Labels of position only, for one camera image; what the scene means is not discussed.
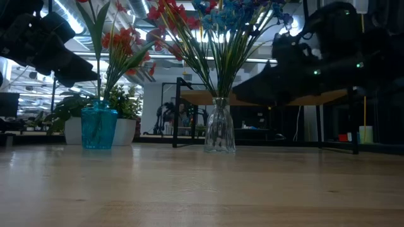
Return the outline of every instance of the table surface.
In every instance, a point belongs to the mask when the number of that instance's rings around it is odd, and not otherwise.
[[[0,148],[0,226],[404,225],[404,157],[316,148]]]
[[[294,101],[291,101],[290,106],[304,106],[304,105],[322,105],[344,96],[347,96],[347,91],[344,90],[335,90],[335,91],[327,91],[320,95],[307,95],[300,98],[296,98]],[[191,91],[181,91],[181,98],[187,100],[193,105],[212,105],[212,95],[209,91],[206,90],[191,90]],[[255,106],[256,104],[242,102],[237,100],[236,95],[231,92],[229,95],[230,105],[233,106]]]

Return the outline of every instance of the clear glass vase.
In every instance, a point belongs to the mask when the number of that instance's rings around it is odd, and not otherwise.
[[[235,153],[233,119],[226,106],[228,98],[213,98],[215,108],[208,118],[205,134],[205,152]]]
[[[118,112],[107,101],[95,100],[81,110],[81,140],[86,149],[110,149],[114,141]]]

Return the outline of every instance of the white column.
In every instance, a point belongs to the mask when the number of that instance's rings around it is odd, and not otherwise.
[[[321,138],[324,141],[323,106],[320,106]],[[317,142],[316,106],[304,106],[304,140]]]
[[[0,57],[0,72],[3,75],[3,84],[0,87],[0,92],[7,92],[8,85],[10,84],[11,80],[11,68],[12,65],[9,63],[4,57]]]

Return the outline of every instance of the white planter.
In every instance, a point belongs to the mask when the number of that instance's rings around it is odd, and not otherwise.
[[[116,122],[113,146],[127,146],[133,141],[136,131],[136,121],[128,119],[118,119]]]
[[[72,117],[64,123],[66,144],[81,144],[81,117]]]

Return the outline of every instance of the monitor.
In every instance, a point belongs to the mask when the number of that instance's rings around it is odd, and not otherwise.
[[[0,117],[17,117],[19,93],[0,92]]]

